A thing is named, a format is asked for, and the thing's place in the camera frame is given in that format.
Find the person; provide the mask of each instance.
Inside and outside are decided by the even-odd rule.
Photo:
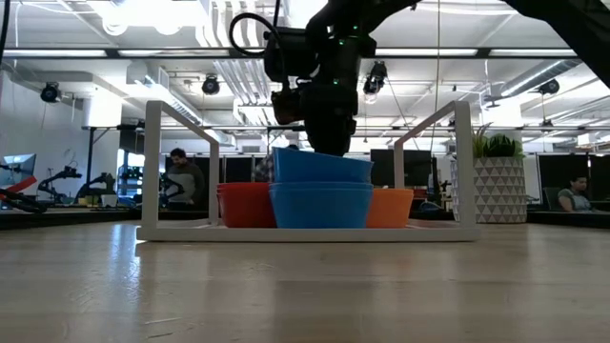
[[[296,144],[291,144],[287,147],[288,149],[298,150]],[[255,182],[274,182],[275,163],[274,155],[270,154],[260,161],[254,169],[254,181]]]
[[[173,165],[168,171],[168,177],[182,185],[184,193],[170,199],[168,205],[170,210],[188,211],[195,210],[195,205],[200,201],[205,187],[203,172],[195,164],[187,160],[187,154],[179,148],[170,152]],[[167,189],[167,193],[177,192],[176,186]]]
[[[570,187],[558,193],[559,204],[566,212],[593,212],[589,199],[585,195],[587,189],[586,176],[574,176],[570,179]]]

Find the orange bowl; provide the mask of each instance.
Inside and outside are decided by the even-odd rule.
[[[404,229],[409,224],[413,190],[374,189],[366,227]]]

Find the table surface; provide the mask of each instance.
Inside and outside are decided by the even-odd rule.
[[[0,232],[0,342],[610,336],[604,231],[530,224],[483,226],[476,243],[138,244],[134,224]]]

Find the red bowl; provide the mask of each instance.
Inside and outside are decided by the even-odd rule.
[[[228,228],[276,228],[268,183],[218,185],[220,215]]]

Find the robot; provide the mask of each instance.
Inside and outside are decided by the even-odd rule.
[[[390,15],[421,0],[329,0],[306,29],[273,26],[253,13],[238,14],[229,39],[238,52],[264,57],[265,72],[282,84],[274,92],[275,118],[281,125],[305,121],[316,152],[342,156],[356,131],[356,84],[360,60],[373,58],[376,41],[369,36]],[[503,0],[521,14],[548,23],[582,61],[610,87],[610,10],[600,0]],[[275,4],[275,13],[279,0]],[[235,24],[243,19],[261,22],[267,46],[252,52],[234,41]],[[291,89],[289,76],[295,76]]]

